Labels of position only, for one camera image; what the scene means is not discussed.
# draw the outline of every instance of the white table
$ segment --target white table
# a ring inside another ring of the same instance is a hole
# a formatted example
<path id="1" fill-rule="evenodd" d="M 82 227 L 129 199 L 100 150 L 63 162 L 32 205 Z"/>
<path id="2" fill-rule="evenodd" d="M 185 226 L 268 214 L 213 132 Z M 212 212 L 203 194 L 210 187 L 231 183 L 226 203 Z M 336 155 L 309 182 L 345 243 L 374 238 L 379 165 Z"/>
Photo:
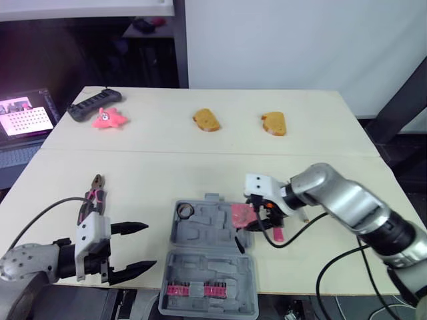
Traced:
<path id="1" fill-rule="evenodd" d="M 16 234 L 38 212 L 58 199 L 83 195 L 95 174 L 102 173 L 107 191 L 105 214 L 111 217 L 111 222 L 141 221 L 149 225 L 133 235 L 113 236 L 111 264 L 123 269 L 136 261 L 158 260 L 142 276 L 119 287 L 159 288 L 165 256 L 171 248 L 171 218 L 178 199 L 203 199 L 204 193 L 220 193 L 228 201 L 243 201 L 247 172 L 285 181 L 317 162 L 331 164 L 345 177 L 367 186 L 404 218 L 422 225 L 391 171 L 378 157 L 42 149 L 0 205 L 3 226 L 0 251 L 5 252 Z M 74 239 L 80 205 L 73 202 L 54 208 L 28 230 L 21 243 Z M 312 218 L 322 210 L 308 208 L 307 212 Z M 288 218 L 285 223 L 287 239 L 303 226 L 296 218 Z M 274 249 L 262 235 L 254 236 L 255 245 L 249 254 L 255 260 L 260 293 L 312 294 L 320 269 L 331 258 L 357 246 L 355 237 L 331 217 L 319 220 L 286 249 Z M 397 293 L 380 260 L 371 252 L 368 257 L 379 290 L 384 294 Z M 77 283 L 73 277 L 62 283 L 99 285 L 100 280 L 91 276 Z M 373 294 L 360 254 L 331 267 L 321 291 L 335 295 Z"/>
<path id="2" fill-rule="evenodd" d="M 75 101 L 102 89 L 85 87 Z M 114 106 L 130 118 L 128 124 L 98 130 L 91 126 L 95 116 L 76 123 L 66 113 L 42 148 L 379 157 L 336 91 L 112 89 L 124 97 Z M 197 128 L 192 117 L 201 108 L 213 111 L 222 126 L 219 131 Z M 284 113 L 288 131 L 284 137 L 262 128 L 261 115 L 270 111 Z"/>

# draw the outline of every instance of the toast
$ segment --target toast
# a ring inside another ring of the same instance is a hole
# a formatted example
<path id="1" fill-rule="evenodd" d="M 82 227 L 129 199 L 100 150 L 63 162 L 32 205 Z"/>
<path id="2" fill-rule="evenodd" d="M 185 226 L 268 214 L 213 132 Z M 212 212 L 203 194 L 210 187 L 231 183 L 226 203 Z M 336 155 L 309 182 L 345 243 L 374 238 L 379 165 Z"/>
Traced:
<path id="1" fill-rule="evenodd" d="M 193 120 L 203 131 L 217 131 L 220 129 L 220 123 L 209 109 L 200 109 L 193 116 Z"/>
<path id="2" fill-rule="evenodd" d="M 286 124 L 283 113 L 269 112 L 262 115 L 261 120 L 263 121 L 262 127 L 271 135 L 285 135 Z"/>

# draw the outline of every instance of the plastic tool case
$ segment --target plastic tool case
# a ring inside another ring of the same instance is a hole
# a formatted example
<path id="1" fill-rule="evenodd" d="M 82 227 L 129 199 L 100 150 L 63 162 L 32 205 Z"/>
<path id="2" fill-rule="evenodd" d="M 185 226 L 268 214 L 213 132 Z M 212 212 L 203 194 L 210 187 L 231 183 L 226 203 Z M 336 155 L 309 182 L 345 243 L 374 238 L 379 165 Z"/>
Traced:
<path id="1" fill-rule="evenodd" d="M 178 201 L 159 298 L 163 315 L 255 320 L 258 317 L 255 269 L 234 240 L 248 248 L 250 233 L 232 225 L 232 203 L 215 193 L 205 201 Z"/>

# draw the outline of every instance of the laptop screen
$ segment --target laptop screen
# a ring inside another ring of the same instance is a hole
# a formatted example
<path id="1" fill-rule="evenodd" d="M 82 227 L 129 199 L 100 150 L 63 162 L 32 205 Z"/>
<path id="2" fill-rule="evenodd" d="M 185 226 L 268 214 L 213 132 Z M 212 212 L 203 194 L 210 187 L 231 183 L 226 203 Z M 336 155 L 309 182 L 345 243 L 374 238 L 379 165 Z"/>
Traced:
<path id="1" fill-rule="evenodd" d="M 46 89 L 0 97 L 0 142 L 47 136 L 58 120 Z"/>

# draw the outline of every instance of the cable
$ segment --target cable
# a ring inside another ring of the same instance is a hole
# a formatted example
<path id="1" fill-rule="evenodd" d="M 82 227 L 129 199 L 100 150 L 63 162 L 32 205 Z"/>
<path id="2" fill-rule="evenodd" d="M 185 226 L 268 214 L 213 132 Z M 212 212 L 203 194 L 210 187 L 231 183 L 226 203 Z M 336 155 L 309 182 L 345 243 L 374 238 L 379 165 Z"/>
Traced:
<path id="1" fill-rule="evenodd" d="M 360 242 L 360 239 L 358 237 L 357 241 L 359 244 L 359 247 L 362 247 L 362 243 Z M 374 281 L 374 277 L 372 276 L 372 272 L 371 272 L 371 268 L 369 267 L 369 263 L 368 263 L 368 259 L 366 258 L 366 254 L 365 252 L 363 252 L 362 250 L 362 257 L 363 257 L 363 261 L 365 262 L 365 267 L 366 267 L 366 271 L 368 272 L 368 276 L 369 276 L 369 280 L 371 281 L 372 287 L 374 288 L 375 294 L 377 296 L 377 298 L 380 300 L 381 304 L 384 306 L 384 308 L 387 310 L 387 312 L 392 316 L 393 319 L 395 320 L 401 320 L 397 314 L 395 314 L 393 312 L 393 310 L 391 310 L 388 306 L 387 303 L 385 302 L 384 298 L 382 297 L 381 293 L 379 292 L 375 281 Z"/>
<path id="2" fill-rule="evenodd" d="M 268 236 L 268 234 L 267 234 L 267 231 L 266 231 L 266 228 L 264 228 L 264 225 L 263 225 L 263 223 L 262 223 L 262 220 L 261 220 L 261 217 L 260 217 L 260 212 L 259 211 L 257 211 L 257 210 L 254 210 L 255 211 L 255 215 L 256 215 L 256 219 L 258 220 L 258 225 L 260 226 L 260 229 L 261 229 L 261 231 L 262 231 L 262 234 L 264 235 L 264 237 L 266 238 L 266 240 L 267 240 L 267 242 L 270 244 L 270 245 L 272 245 L 273 247 L 275 247 L 275 248 L 277 248 L 277 249 L 281 249 L 281 248 L 284 248 L 284 247 L 287 247 L 288 245 L 290 245 L 292 242 L 294 242 L 294 240 L 296 239 L 296 238 L 298 238 L 300 235 L 301 235 L 301 233 L 303 233 L 310 225 L 312 225 L 313 223 L 315 223 L 317 220 L 319 220 L 319 219 L 321 219 L 321 218 L 323 218 L 323 217 L 325 217 L 325 216 L 327 216 L 328 214 L 325 212 L 325 213 L 322 213 L 321 215 L 318 215 L 316 218 L 314 218 L 313 220 L 311 220 L 309 223 L 307 223 L 307 225 L 305 225 L 301 230 L 299 230 L 288 242 L 285 242 L 285 243 L 282 243 L 281 245 L 277 245 L 277 244 L 275 244 L 271 239 L 270 239 L 270 237 Z"/>
<path id="3" fill-rule="evenodd" d="M 411 309 L 415 309 L 413 307 L 411 307 L 410 305 L 387 305 L 387 307 L 403 307 L 403 308 L 411 308 Z M 378 310 L 374 311 L 373 313 L 370 314 L 369 319 L 368 320 L 373 320 L 373 318 L 375 317 L 375 315 L 379 314 L 381 311 L 386 310 L 385 307 L 379 308 Z"/>
<path id="4" fill-rule="evenodd" d="M 336 305 L 338 307 L 338 310 L 340 310 L 342 319 L 343 320 L 347 320 L 346 316 L 344 315 L 344 312 L 342 312 L 341 305 L 340 305 L 340 302 L 338 301 L 338 297 L 337 296 L 335 296 L 335 302 L 336 302 Z"/>
<path id="5" fill-rule="evenodd" d="M 327 320 L 332 320 L 332 318 L 329 316 L 329 314 L 328 314 L 328 312 L 326 311 L 326 308 L 325 308 L 325 306 L 324 306 L 324 304 L 323 304 L 322 300 L 320 299 L 320 281 L 322 280 L 323 274 L 324 274 L 324 273 L 329 269 L 329 267 L 330 267 L 331 265 L 333 265 L 333 264 L 334 264 L 335 262 L 337 262 L 338 260 L 340 260 L 340 259 L 342 259 L 342 258 L 344 258 L 344 257 L 347 257 L 348 255 L 351 255 L 352 253 L 355 253 L 355 252 L 358 252 L 358 251 L 361 251 L 361 250 L 365 250 L 365 249 L 367 249 L 367 248 L 369 248 L 369 245 L 364 245 L 364 246 L 362 246 L 362 247 L 355 248 L 355 249 L 349 250 L 349 251 L 347 251 L 347 252 L 344 252 L 343 254 L 341 254 L 341 255 L 339 255 L 339 256 L 337 256 L 337 257 L 333 258 L 331 261 L 329 261 L 329 262 L 328 262 L 328 263 L 323 267 L 323 269 L 320 271 L 320 273 L 319 273 L 319 275 L 318 275 L 318 278 L 317 278 L 317 280 L 316 280 L 316 297 L 317 297 L 317 299 L 318 299 L 318 303 L 319 303 L 320 309 L 322 310 L 322 312 L 323 312 L 323 314 L 324 314 L 324 316 L 325 316 L 325 318 L 326 318 Z"/>
<path id="6" fill-rule="evenodd" d="M 11 246 L 9 247 L 8 250 L 13 249 L 16 244 L 18 243 L 18 241 L 20 240 L 20 238 L 22 238 L 22 236 L 24 235 L 25 232 L 27 232 L 27 230 L 30 228 L 30 226 L 32 226 L 34 224 L 34 222 L 36 222 L 38 219 L 41 218 L 41 216 L 43 216 L 46 212 L 48 212 L 50 209 L 56 207 L 57 205 L 60 205 L 64 202 L 68 202 L 68 201 L 83 201 L 83 202 L 88 202 L 91 203 L 92 201 L 86 198 L 81 198 L 81 197 L 71 197 L 71 198 L 65 198 L 59 201 L 56 201 L 55 203 L 51 204 L 50 206 L 48 206 L 46 209 L 44 209 L 42 212 L 40 212 L 38 215 L 35 216 L 35 218 L 33 220 L 31 220 L 24 229 L 22 229 L 22 231 L 18 234 L 18 236 L 15 238 L 15 240 L 13 240 Z"/>
<path id="7" fill-rule="evenodd" d="M 405 301 L 402 301 L 402 300 L 400 300 L 399 298 L 397 298 L 397 296 L 395 296 L 395 295 L 393 295 L 393 298 L 395 298 L 397 301 L 399 301 L 401 304 L 403 304 L 403 305 L 407 305 L 408 307 L 410 307 L 410 308 L 413 308 L 413 309 L 416 309 L 415 307 L 413 307 L 413 306 L 411 306 L 411 305 L 409 305 L 409 304 L 407 304 Z"/>
<path id="8" fill-rule="evenodd" d="M 311 296 L 311 295 L 309 295 L 309 296 L 308 296 L 308 300 L 310 300 L 310 303 L 312 304 L 313 312 L 314 312 L 314 317 L 315 317 L 317 320 L 321 320 L 321 319 L 320 319 L 320 317 L 318 316 L 318 314 L 316 313 L 316 310 L 314 309 L 314 305 L 313 305 L 313 301 L 312 301 L 312 296 Z"/>

